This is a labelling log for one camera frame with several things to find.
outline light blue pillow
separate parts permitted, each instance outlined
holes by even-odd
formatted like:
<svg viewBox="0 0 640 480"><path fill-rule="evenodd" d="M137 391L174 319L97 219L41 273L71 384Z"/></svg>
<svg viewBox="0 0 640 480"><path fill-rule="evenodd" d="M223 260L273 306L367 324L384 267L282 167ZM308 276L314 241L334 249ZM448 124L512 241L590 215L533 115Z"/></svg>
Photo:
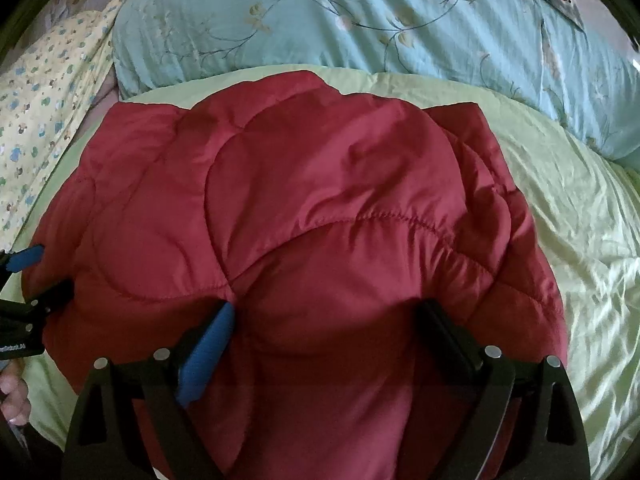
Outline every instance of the light blue pillow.
<svg viewBox="0 0 640 480"><path fill-rule="evenodd" d="M414 73L523 102L612 160L640 148L640 74L544 0L128 0L113 41L124 97L271 64Z"/></svg>

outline bed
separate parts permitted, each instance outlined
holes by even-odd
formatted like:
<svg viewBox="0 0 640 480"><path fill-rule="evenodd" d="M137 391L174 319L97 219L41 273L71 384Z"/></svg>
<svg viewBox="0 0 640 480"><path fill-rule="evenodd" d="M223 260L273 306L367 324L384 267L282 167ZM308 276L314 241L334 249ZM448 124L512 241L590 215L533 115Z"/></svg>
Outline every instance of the bed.
<svg viewBox="0 0 640 480"><path fill-rule="evenodd" d="M543 0L296 0L286 7L292 1L127 0L113 33L121 96L191 107L236 82L305 68L342 93L422 108L477 102L558 280L592 477L606 478L640 430L640 57L628 38L598 0L582 0L581 27ZM518 6L505 9L504 1ZM96 128L66 149L14 250L28 245ZM2 295L20 298L18 280ZM73 391L46 355L30 361L26 379L34 426L63 446Z"/></svg>

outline small print pattern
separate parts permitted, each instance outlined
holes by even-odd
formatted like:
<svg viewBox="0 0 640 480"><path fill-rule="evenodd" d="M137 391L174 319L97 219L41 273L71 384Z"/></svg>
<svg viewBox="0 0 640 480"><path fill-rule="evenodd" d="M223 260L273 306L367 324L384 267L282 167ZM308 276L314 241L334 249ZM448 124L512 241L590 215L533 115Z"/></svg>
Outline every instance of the small print pattern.
<svg viewBox="0 0 640 480"><path fill-rule="evenodd" d="M65 20L0 76L0 249L13 245L102 85L124 1Z"/></svg>

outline bedding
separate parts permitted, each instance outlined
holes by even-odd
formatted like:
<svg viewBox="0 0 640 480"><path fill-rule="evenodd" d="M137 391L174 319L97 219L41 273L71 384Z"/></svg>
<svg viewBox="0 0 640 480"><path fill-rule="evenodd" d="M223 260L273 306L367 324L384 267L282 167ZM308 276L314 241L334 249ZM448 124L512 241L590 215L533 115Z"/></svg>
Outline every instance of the bedding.
<svg viewBox="0 0 640 480"><path fill-rule="evenodd" d="M229 479L428 478L470 404L423 387L442 381L414 337L419 298L510 358L566 361L558 287L472 103L343 96L306 71L191 110L118 103L32 243L25 296L74 280L43 340L76 392L97 358L145 359L216 300L236 307L188 407Z"/></svg>
<svg viewBox="0 0 640 480"><path fill-rule="evenodd" d="M50 0L22 35L15 48L2 60L0 72L4 72L4 69L11 65L30 44L34 43L47 30L58 25L60 20L84 10L101 10L109 1L81 0L75 2L74 0ZM634 50L628 35L600 0L577 1L580 2L580 16L589 29L599 33L623 57L640 63L640 54Z"/></svg>
<svg viewBox="0 0 640 480"><path fill-rule="evenodd" d="M313 70L342 93L372 92L421 107L477 102L534 214L568 323L568 371L590 443L593 479L608 474L638 434L640 199L632 170L607 162L542 114L495 92L434 78L312 66L242 70L158 89L136 102L191 108L213 92L285 70ZM78 165L88 132L62 158L15 249L28 246L52 197ZM2 297L21 301L12 277ZM29 360L34 426L64 445L75 395L47 356Z"/></svg>
<svg viewBox="0 0 640 480"><path fill-rule="evenodd" d="M9 250L113 65L124 0L53 28L0 76L0 249Z"/></svg>
<svg viewBox="0 0 640 480"><path fill-rule="evenodd" d="M416 73L493 89L640 168L640 73L545 0L128 0L123 97L265 64Z"/></svg>

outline red comforter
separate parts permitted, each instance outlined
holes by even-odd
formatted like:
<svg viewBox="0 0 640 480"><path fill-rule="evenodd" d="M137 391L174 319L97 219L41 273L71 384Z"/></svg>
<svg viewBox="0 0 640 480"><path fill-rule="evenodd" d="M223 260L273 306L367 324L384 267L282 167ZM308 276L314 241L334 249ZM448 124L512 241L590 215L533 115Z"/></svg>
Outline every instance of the red comforter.
<svg viewBox="0 0 640 480"><path fill-rule="evenodd" d="M190 408L232 480L427 478L464 409L415 337L418 298L511 358L566 360L558 287L476 104L343 96L309 72L192 110L116 104L33 242L25 296L75 280L46 346L76 390L98 356L146 358L235 304Z"/></svg>

